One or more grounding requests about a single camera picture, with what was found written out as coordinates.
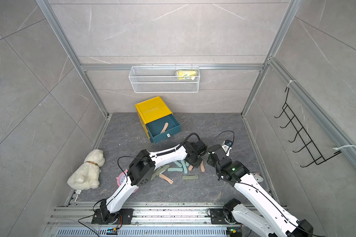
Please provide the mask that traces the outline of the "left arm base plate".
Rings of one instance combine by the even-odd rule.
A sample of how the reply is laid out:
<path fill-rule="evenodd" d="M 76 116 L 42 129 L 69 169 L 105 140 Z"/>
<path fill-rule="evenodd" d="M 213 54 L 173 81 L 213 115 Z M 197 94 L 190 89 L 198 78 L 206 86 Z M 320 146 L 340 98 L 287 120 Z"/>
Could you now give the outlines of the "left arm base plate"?
<path fill-rule="evenodd" d="M 116 213 L 109 213 L 109 211 L 106 209 L 101 211 L 98 208 L 95 210 L 91 223 L 99 225 L 130 225 L 133 218 L 133 211 L 134 209 L 126 208 L 121 209 L 119 212 Z"/>

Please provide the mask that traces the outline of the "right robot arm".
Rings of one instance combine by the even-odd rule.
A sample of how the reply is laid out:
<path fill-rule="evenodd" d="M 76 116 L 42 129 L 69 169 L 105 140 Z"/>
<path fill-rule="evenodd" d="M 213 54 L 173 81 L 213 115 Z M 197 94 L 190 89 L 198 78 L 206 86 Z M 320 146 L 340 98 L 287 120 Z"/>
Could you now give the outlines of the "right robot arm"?
<path fill-rule="evenodd" d="M 298 220 L 284 209 L 261 187 L 249 169 L 240 161 L 233 161 L 229 152 L 233 140 L 214 143 L 207 149 L 208 164 L 213 166 L 219 180 L 229 183 L 259 211 L 249 210 L 233 198 L 223 206 L 227 223 L 240 223 L 261 237 L 313 237 L 313 226 L 307 220 Z"/>

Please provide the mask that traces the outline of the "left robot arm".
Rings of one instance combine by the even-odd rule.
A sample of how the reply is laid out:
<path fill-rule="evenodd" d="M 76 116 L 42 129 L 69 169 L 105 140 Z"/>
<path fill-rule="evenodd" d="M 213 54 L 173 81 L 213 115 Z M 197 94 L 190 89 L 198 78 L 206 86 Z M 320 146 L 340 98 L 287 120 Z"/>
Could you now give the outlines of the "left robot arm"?
<path fill-rule="evenodd" d="M 124 203 L 142 185 L 152 180 L 153 173 L 160 167 L 183 161 L 193 167 L 198 167 L 202 163 L 202 156 L 207 152 L 207 145 L 196 133 L 191 133 L 179 145 L 159 151 L 140 151 L 130 163 L 128 171 L 124 172 L 125 180 L 114 194 L 100 201 L 100 207 L 94 210 L 93 224 L 106 225 L 114 223 Z"/>

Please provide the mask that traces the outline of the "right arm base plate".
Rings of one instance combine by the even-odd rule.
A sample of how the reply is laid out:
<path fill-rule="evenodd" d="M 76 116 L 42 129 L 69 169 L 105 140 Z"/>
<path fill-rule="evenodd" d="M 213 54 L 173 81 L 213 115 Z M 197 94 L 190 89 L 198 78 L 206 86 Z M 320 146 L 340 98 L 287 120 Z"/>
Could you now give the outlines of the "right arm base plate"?
<path fill-rule="evenodd" d="M 213 225 L 241 225 L 241 223 L 234 220 L 228 220 L 222 208 L 209 208 L 207 215 L 210 217 L 211 224 Z"/>

